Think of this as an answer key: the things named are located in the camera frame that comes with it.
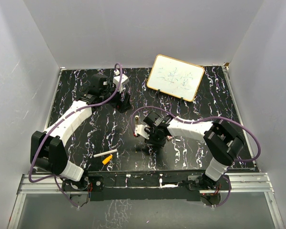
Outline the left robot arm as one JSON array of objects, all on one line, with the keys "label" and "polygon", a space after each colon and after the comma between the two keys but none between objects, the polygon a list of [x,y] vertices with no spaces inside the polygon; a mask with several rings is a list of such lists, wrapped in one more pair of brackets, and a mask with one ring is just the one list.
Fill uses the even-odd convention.
[{"label": "left robot arm", "polygon": [[89,185],[87,172],[68,159],[65,145],[75,130],[92,116],[97,107],[110,104],[120,113],[131,108],[130,95],[125,92],[125,85],[129,79],[118,70],[114,74],[113,78],[94,74],[65,114],[46,130],[33,133],[31,167],[59,176],[77,190],[87,189]]}]

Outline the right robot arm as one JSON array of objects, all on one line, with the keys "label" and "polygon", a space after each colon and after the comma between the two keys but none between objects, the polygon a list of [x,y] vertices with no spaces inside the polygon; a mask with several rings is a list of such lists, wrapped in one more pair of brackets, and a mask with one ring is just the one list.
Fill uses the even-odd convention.
[{"label": "right robot arm", "polygon": [[147,144],[164,147],[168,136],[191,138],[206,144],[212,159],[198,178],[197,187],[216,188],[220,184],[220,178],[236,160],[245,144],[238,132],[223,119],[197,123],[172,115],[161,117],[151,112],[143,121],[144,125],[135,127],[134,135],[143,137]]}]

